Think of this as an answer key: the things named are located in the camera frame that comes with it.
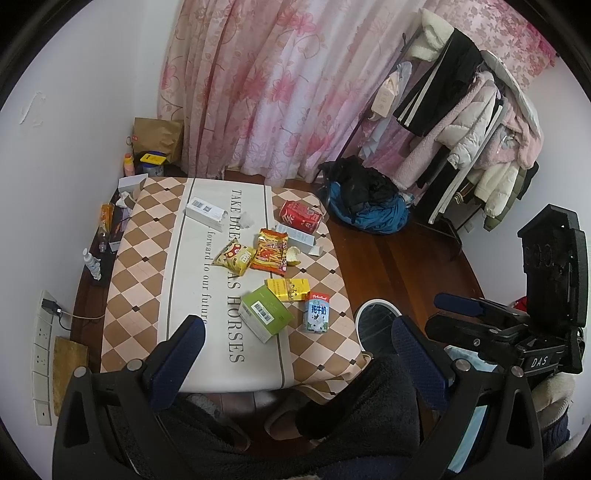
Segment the white round trash bin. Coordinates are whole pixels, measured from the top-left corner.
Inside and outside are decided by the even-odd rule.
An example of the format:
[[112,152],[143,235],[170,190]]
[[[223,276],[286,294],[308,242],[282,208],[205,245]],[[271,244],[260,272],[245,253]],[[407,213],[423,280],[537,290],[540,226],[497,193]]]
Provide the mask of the white round trash bin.
[[363,351],[375,358],[396,355],[392,340],[394,320],[401,316],[399,309],[384,299],[367,300],[356,311],[356,334]]

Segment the yellow lid blue tin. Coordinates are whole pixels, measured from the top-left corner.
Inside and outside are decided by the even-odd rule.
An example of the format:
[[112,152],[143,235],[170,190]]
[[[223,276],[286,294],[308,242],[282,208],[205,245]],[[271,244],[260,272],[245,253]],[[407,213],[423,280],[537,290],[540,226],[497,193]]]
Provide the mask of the yellow lid blue tin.
[[139,159],[142,173],[148,177],[163,177],[166,157],[156,153],[145,153]]

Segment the white spray bottle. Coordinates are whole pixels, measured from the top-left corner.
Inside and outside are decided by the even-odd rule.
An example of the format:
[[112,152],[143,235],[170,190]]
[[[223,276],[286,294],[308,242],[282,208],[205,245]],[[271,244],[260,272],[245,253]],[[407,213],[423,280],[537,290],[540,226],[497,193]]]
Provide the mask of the white spray bottle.
[[90,272],[92,278],[99,281],[102,277],[100,260],[95,257],[87,248],[82,251],[82,257],[85,267]]

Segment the orange snack packet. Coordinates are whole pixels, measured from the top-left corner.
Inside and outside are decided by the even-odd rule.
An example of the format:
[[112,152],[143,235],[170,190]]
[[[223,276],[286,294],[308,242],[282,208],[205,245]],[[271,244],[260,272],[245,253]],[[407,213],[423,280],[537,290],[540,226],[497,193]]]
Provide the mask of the orange snack packet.
[[99,214],[98,233],[108,236],[111,231],[114,205],[112,203],[102,204]]

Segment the checkered tablecloth with text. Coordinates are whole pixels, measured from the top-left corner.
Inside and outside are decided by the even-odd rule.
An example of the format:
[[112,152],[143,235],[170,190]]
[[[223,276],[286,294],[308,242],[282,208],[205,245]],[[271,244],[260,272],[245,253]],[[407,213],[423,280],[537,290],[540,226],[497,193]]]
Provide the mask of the checkered tablecloth with text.
[[[217,232],[188,218],[184,209],[197,197],[228,212]],[[259,230],[276,227],[288,201],[317,206],[301,190],[205,179],[149,178],[137,196],[113,267],[102,340],[101,368],[116,371],[146,357],[168,339],[188,315],[206,327],[204,347],[183,383],[197,393],[252,392],[300,387],[325,402],[345,389],[368,365],[346,293],[329,228],[318,226],[320,257],[300,254],[290,278],[308,279],[311,289],[331,296],[329,329],[304,330],[304,303],[288,305],[294,320],[263,343],[242,323],[242,296],[266,284],[267,273],[235,275],[212,264],[232,239],[253,245]],[[238,226],[242,212],[254,224]]]

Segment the red orange snack bag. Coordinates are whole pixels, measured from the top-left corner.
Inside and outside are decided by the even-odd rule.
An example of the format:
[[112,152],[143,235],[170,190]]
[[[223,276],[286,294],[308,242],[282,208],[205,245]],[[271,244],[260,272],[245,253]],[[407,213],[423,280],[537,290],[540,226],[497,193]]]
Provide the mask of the red orange snack bag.
[[287,249],[287,233],[260,229],[256,239],[256,255],[249,267],[284,276],[287,273]]

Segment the green cardboard box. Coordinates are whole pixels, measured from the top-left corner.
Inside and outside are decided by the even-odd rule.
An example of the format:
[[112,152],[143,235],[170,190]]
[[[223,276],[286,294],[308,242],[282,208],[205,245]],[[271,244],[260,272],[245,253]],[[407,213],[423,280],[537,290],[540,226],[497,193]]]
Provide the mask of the green cardboard box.
[[294,320],[287,306],[266,285],[242,296],[238,307],[242,323],[266,343]]

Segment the white barcode box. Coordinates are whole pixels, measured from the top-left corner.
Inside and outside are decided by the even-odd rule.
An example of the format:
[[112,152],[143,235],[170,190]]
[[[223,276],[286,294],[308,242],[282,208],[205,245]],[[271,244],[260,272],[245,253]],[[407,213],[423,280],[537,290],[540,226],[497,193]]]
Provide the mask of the white barcode box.
[[197,197],[189,199],[185,206],[184,213],[188,218],[217,232],[222,231],[223,222],[226,217],[228,217],[228,212],[221,207],[217,207],[214,204]]

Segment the red cola can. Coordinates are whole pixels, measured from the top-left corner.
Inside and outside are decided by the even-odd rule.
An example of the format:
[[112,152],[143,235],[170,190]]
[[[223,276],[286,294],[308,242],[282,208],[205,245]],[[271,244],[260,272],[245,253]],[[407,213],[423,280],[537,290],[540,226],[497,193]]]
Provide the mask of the red cola can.
[[288,200],[280,208],[280,223],[298,231],[314,234],[322,214],[304,203]]

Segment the brown paper bag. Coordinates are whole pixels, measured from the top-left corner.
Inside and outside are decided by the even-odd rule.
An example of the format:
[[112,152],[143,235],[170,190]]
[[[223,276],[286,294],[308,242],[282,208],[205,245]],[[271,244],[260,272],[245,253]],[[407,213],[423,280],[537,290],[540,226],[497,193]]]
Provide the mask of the brown paper bag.
[[131,134],[133,154],[159,152],[168,163],[177,163],[181,157],[183,133],[183,121],[136,117]]

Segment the clothes rack with coats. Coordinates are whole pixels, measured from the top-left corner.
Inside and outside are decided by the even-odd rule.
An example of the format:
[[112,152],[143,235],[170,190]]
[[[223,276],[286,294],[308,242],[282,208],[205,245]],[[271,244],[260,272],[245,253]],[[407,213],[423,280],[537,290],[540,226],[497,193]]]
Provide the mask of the clothes rack with coats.
[[527,96],[555,51],[504,1],[429,1],[353,137],[419,219],[475,203],[502,223],[538,170],[544,134]]

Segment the blue and black clothes pile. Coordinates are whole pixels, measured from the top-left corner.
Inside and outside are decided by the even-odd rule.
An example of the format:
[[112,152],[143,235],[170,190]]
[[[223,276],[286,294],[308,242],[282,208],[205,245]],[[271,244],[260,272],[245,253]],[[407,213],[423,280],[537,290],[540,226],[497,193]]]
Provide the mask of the blue and black clothes pile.
[[325,209],[342,223],[370,234],[389,235],[402,230],[410,212],[394,182],[375,168],[349,156],[318,166],[322,184],[317,196]]

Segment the black charger plug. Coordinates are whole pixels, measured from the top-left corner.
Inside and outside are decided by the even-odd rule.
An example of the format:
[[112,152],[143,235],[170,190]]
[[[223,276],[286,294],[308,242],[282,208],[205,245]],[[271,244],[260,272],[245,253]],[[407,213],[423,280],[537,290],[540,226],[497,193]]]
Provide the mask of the black charger plug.
[[54,300],[44,298],[41,302],[41,308],[52,316],[59,316],[61,314],[61,307]]

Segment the orange cap bottle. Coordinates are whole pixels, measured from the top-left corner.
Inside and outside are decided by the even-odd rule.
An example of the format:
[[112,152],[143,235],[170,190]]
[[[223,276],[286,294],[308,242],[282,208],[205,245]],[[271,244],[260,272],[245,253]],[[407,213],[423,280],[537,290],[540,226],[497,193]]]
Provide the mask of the orange cap bottle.
[[134,159],[130,153],[126,153],[123,157],[123,171],[125,176],[135,175]]

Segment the yellow snack bag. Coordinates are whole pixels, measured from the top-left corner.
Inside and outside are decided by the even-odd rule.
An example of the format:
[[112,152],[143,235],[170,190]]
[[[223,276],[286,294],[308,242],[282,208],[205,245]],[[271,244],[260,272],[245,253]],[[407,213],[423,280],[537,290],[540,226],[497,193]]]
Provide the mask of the yellow snack bag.
[[236,239],[232,239],[214,258],[212,264],[226,268],[231,273],[242,276],[249,268],[253,258],[256,257],[256,249],[244,246]]

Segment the white box by wall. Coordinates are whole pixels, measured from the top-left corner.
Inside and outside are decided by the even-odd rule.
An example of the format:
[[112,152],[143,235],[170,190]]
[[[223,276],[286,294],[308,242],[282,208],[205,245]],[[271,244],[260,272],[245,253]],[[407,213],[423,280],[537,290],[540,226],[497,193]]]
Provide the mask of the white box by wall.
[[118,181],[118,193],[120,195],[127,193],[131,197],[135,198],[139,195],[147,179],[147,174],[122,177]]

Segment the yellow box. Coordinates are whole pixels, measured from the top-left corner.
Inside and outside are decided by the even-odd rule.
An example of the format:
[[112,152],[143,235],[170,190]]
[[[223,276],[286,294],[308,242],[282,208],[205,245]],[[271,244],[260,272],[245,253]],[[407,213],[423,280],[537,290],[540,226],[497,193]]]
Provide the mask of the yellow box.
[[308,279],[267,279],[266,288],[281,302],[298,302],[308,298],[311,286]]

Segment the blue white milk carton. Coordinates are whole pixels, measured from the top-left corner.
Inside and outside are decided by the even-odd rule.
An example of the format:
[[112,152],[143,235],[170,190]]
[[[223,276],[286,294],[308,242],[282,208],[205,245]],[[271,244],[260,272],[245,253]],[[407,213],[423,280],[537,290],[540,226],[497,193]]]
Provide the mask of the blue white milk carton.
[[310,292],[304,311],[304,329],[311,333],[322,334],[329,329],[329,300],[324,293]]

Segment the white wall power strip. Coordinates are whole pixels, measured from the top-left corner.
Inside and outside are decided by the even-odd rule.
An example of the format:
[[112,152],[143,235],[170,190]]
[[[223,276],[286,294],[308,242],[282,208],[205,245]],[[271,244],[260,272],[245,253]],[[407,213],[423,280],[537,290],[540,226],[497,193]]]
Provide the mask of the white wall power strip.
[[45,290],[41,293],[34,321],[31,347],[31,391],[36,424],[40,427],[52,425],[52,376],[51,359],[53,337],[57,317],[43,306],[45,300],[54,298]]

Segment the clear plastic cup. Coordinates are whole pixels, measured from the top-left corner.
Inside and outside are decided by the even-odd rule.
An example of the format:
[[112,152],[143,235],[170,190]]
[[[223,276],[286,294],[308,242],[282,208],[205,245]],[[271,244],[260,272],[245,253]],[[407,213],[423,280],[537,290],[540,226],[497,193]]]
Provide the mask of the clear plastic cup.
[[249,213],[242,212],[242,214],[238,217],[238,226],[242,229],[249,229],[254,224],[252,217],[249,216]]

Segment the pink floral curtain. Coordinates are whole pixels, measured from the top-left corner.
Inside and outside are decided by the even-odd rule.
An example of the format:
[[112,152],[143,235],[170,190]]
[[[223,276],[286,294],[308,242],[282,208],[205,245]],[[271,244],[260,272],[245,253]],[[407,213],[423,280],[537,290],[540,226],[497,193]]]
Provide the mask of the pink floral curtain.
[[501,58],[523,87],[555,62],[504,1],[186,1],[158,99],[159,117],[184,127],[182,171],[311,180],[338,157],[424,10]]

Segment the long white box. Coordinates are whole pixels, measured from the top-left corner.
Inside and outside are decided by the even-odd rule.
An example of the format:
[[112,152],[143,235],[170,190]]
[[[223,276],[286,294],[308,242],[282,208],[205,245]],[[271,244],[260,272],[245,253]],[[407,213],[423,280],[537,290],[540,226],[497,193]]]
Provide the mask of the long white box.
[[322,255],[322,247],[318,245],[314,235],[304,233],[303,231],[280,223],[276,224],[274,230],[276,230],[277,233],[287,234],[288,245],[297,247],[297,249],[304,254],[315,257],[320,257]]

